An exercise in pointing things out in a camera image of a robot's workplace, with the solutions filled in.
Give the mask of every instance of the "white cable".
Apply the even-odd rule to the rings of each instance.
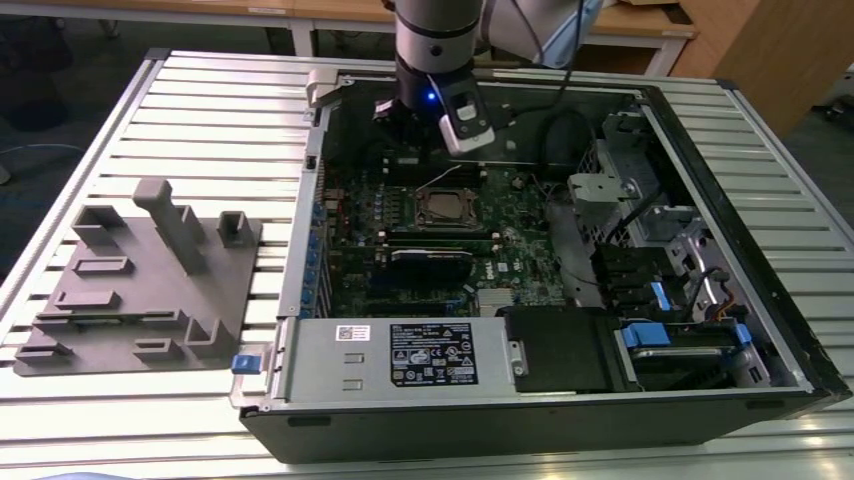
[[[85,150],[80,147],[76,147],[74,145],[65,145],[64,143],[33,143],[32,145],[21,145],[18,147],[6,148],[5,150],[0,151],[0,156],[18,150],[24,150],[25,148],[65,148],[81,154],[85,153]],[[5,185],[6,183],[9,183],[9,180],[12,180],[12,174],[2,167],[2,165],[0,165],[0,185]]]
[[[539,181],[536,180],[536,175],[531,174],[531,180],[533,180],[533,184],[536,185],[536,188],[539,188],[539,191],[543,192],[543,195],[545,195],[545,200],[548,200],[548,194],[545,193],[545,189],[543,188],[543,186],[539,184]]]
[[[69,150],[74,150],[78,153],[85,153],[85,150],[74,145],[65,145],[64,143],[33,143],[32,145],[21,145],[20,147],[6,148],[0,151],[0,155],[5,155],[6,153],[12,153],[17,150],[24,150],[25,148],[65,148]]]
[[[420,189],[428,187],[429,185],[432,185],[433,183],[436,183],[439,180],[441,180],[441,178],[451,173],[453,170],[456,170],[459,167],[461,167],[463,164],[460,163],[459,165],[453,165],[451,168],[448,168],[444,172],[441,172],[441,174],[433,178],[431,181],[428,181],[424,185],[421,185],[420,187],[417,187],[415,189],[415,191],[417,192]]]

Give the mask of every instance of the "wooden table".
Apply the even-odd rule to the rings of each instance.
[[[312,56],[315,52],[311,37],[315,30],[393,32],[393,14],[379,0],[293,0],[292,8],[291,16],[303,20],[303,25],[293,30],[300,56]],[[644,73],[666,76],[687,40],[695,36],[696,28],[674,24],[660,8],[615,5],[601,10],[584,43],[654,49]]]
[[[12,0],[0,13],[125,21],[291,29],[296,55],[316,53],[317,30],[393,32],[380,0]],[[655,50],[647,75],[667,75],[696,28],[670,22],[656,7],[604,9],[585,44]]]

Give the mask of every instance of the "aluminum extrusion table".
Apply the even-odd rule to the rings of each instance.
[[[227,370],[21,378],[17,346],[74,248],[81,205],[141,213],[140,177],[168,176],[196,214],[264,221],[241,342],[272,340],[307,141],[304,84],[317,66],[385,62],[154,52],[145,60],[0,289],[0,478],[68,472],[128,477],[694,480],[843,478],[854,471],[854,400],[764,422],[696,447],[403,463],[288,466],[243,429],[229,396],[263,381]],[[496,72],[556,78],[559,72]],[[848,385],[854,388],[854,235],[738,91],[714,81],[577,73],[656,85]],[[236,382],[232,395],[232,384]]]

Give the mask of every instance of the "warning label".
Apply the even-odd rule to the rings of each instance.
[[[391,383],[397,387],[476,385],[469,323],[391,325]]]

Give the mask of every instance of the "gray floor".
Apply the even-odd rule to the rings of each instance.
[[[288,53],[291,48],[287,32],[273,32],[268,41],[261,28],[122,22],[120,32],[117,39],[108,40],[94,21],[66,22],[64,35],[74,64],[54,74],[54,80],[69,107],[69,119],[40,133],[16,132],[0,121],[0,149],[30,143],[88,146],[150,47],[263,54],[271,53],[271,43],[275,53]],[[353,42],[352,38],[339,36],[339,41],[335,40],[328,34],[321,36],[321,55],[391,58],[392,41],[387,35],[364,34],[356,41],[359,47],[349,49],[336,45]],[[818,114],[810,114],[786,144],[851,222],[854,133],[824,122]],[[0,186],[0,279],[49,209],[77,157],[61,150],[30,150],[0,158],[13,175],[12,181]]]

